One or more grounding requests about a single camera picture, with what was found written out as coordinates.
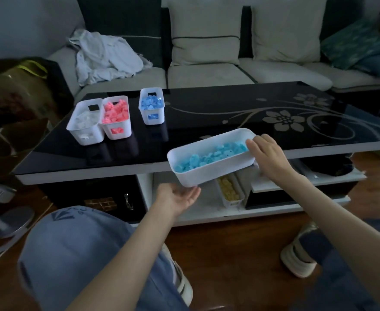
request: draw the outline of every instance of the sneaker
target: sneaker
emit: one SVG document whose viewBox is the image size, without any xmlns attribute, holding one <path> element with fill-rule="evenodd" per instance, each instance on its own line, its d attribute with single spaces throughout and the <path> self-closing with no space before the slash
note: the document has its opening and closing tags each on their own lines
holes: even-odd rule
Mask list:
<svg viewBox="0 0 380 311">
<path fill-rule="evenodd" d="M 317 230 L 318 226 L 313 221 L 302 226 L 298 235 L 289 245 L 287 245 L 280 254 L 282 263 L 299 278 L 306 278 L 312 274 L 317 263 L 304 250 L 299 238 L 313 230 Z"/>
<path fill-rule="evenodd" d="M 183 270 L 177 264 L 177 262 L 173 261 L 173 258 L 171 257 L 171 253 L 165 244 L 163 244 L 163 247 L 161 250 L 164 253 L 164 255 L 173 263 L 176 270 L 176 274 L 177 274 L 177 282 L 175 284 L 177 287 L 177 291 L 180 294 L 180 296 L 183 298 L 184 303 L 187 306 L 190 306 L 190 303 L 193 300 L 193 288 L 191 287 L 190 282 L 188 281 L 186 276 L 184 276 Z"/>
</svg>

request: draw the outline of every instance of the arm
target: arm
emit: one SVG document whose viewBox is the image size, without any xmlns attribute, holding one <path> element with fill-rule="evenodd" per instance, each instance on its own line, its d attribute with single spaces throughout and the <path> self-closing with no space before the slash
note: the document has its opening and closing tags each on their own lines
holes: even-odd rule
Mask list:
<svg viewBox="0 0 380 311">
<path fill-rule="evenodd" d="M 180 192 L 175 184 L 161 184 L 155 203 L 129 240 L 66 310 L 134 310 L 168 232 L 200 192 L 198 187 Z"/>
<path fill-rule="evenodd" d="M 312 217 L 348 266 L 380 304 L 380 233 L 314 187 L 289 164 L 269 135 L 246 145 L 261 170 Z"/>
</svg>

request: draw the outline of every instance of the white plastic basket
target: white plastic basket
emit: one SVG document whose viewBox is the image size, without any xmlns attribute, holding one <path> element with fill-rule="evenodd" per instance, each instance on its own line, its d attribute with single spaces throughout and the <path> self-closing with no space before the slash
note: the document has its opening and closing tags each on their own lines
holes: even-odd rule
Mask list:
<svg viewBox="0 0 380 311">
<path fill-rule="evenodd" d="M 99 120 L 93 126 L 86 129 L 76 129 L 76 117 L 80 115 L 82 112 L 88 110 L 90 111 L 89 106 L 97 105 L 99 110 Z M 79 144 L 86 146 L 91 144 L 100 143 L 104 140 L 105 134 L 100 126 L 100 122 L 104 115 L 104 107 L 102 106 L 102 98 L 83 100 L 78 102 L 73 110 L 71 118 L 69 119 L 68 125 L 66 126 L 66 130 L 68 130 L 73 137 L 78 141 Z"/>
<path fill-rule="evenodd" d="M 157 97 L 161 97 L 163 101 L 163 107 L 159 109 L 143 110 L 141 108 L 141 101 L 148 97 L 149 94 L 156 93 Z M 139 94 L 138 109 L 141 112 L 142 119 L 146 125 L 162 124 L 164 122 L 164 95 L 163 89 L 160 87 L 143 88 Z"/>
<path fill-rule="evenodd" d="M 178 181 L 184 187 L 193 187 L 224 176 L 228 173 L 246 168 L 253 164 L 255 158 L 250 152 L 243 152 L 216 162 L 212 162 L 203 167 L 198 167 L 186 172 L 176 172 L 174 167 L 189 159 L 193 154 L 200 156 L 207 155 L 209 152 L 215 151 L 216 146 L 231 142 L 245 142 L 248 138 L 253 139 L 255 133 L 249 129 L 240 128 L 223 134 L 219 134 L 198 142 L 187 144 L 172 149 L 167 153 L 167 160 L 171 170 L 176 174 Z"/>
<path fill-rule="evenodd" d="M 127 96 L 114 96 L 114 97 L 107 97 L 104 100 L 102 100 L 102 107 L 104 107 L 105 104 L 108 102 L 111 103 L 117 103 L 120 101 L 120 99 L 125 100 L 127 102 L 127 107 L 128 107 L 128 119 L 125 121 L 121 122 L 114 122 L 114 123 L 107 123 L 104 124 L 102 123 L 102 120 L 104 119 L 104 116 L 102 116 L 100 124 L 102 125 L 102 128 L 105 131 L 105 134 L 108 136 L 110 140 L 119 140 L 121 138 L 127 138 L 130 137 L 132 134 L 131 130 L 131 114 L 130 114 L 130 105 L 128 103 L 128 97 Z M 124 132 L 123 133 L 112 133 L 111 129 L 116 129 L 116 128 L 123 128 Z"/>
<path fill-rule="evenodd" d="M 222 198 L 223 205 L 225 207 L 239 207 L 241 205 L 242 201 L 245 199 L 245 194 L 243 193 L 242 188 L 239 185 L 238 179 L 236 178 L 234 173 L 230 173 L 230 174 L 228 174 L 228 176 L 229 176 L 230 182 L 232 183 L 234 190 L 236 191 L 237 194 L 239 194 L 240 199 L 237 201 L 226 200 L 226 198 L 222 192 L 222 189 L 220 188 L 220 185 L 218 183 L 219 182 L 218 178 L 216 178 L 214 180 L 214 182 L 216 183 L 216 187 L 220 193 L 220 197 Z"/>
</svg>

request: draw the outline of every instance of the white sofa cushion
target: white sofa cushion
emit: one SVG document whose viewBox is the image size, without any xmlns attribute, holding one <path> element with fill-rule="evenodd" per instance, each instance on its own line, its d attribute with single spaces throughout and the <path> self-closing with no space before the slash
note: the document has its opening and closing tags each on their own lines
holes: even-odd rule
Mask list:
<svg viewBox="0 0 380 311">
<path fill-rule="evenodd" d="M 99 82 L 85 86 L 76 96 L 75 103 L 80 101 L 86 94 L 101 92 L 127 92 L 140 90 L 146 87 L 167 88 L 166 72 L 160 67 L 152 67 L 137 73 L 131 78 L 113 79 L 109 82 Z"/>
<path fill-rule="evenodd" d="M 168 68 L 168 88 L 241 84 L 254 84 L 254 82 L 230 63 L 171 66 Z"/>
<path fill-rule="evenodd" d="M 255 60 L 320 61 L 322 21 L 327 0 L 265 0 L 252 6 Z"/>
<path fill-rule="evenodd" d="M 171 65 L 239 64 L 242 5 L 170 0 Z"/>
<path fill-rule="evenodd" d="M 336 92 L 380 89 L 380 78 L 375 78 L 357 70 L 340 70 L 322 62 L 307 63 L 304 67 L 331 79 L 333 82 L 332 89 Z"/>
<path fill-rule="evenodd" d="M 239 61 L 239 67 L 258 83 L 301 81 L 322 91 L 329 90 L 333 85 L 329 78 L 295 63 L 257 61 L 248 57 Z"/>
<path fill-rule="evenodd" d="M 69 47 L 63 47 L 52 53 L 48 57 L 48 60 L 55 61 L 59 64 L 69 90 L 73 96 L 76 96 L 81 90 L 81 87 L 78 84 L 78 78 L 76 77 L 76 50 Z"/>
</svg>

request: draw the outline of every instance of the sofa armrest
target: sofa armrest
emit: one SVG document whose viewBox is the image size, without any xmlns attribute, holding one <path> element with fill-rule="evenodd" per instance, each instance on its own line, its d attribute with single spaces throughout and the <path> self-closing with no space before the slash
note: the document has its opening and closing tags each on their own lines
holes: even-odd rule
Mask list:
<svg viewBox="0 0 380 311">
<path fill-rule="evenodd" d="M 69 47 L 60 48 L 58 51 L 52 53 L 48 60 L 55 61 L 59 64 L 63 77 L 68 84 L 69 90 L 75 97 L 79 93 L 81 87 L 78 84 L 76 76 L 76 51 Z"/>
</svg>

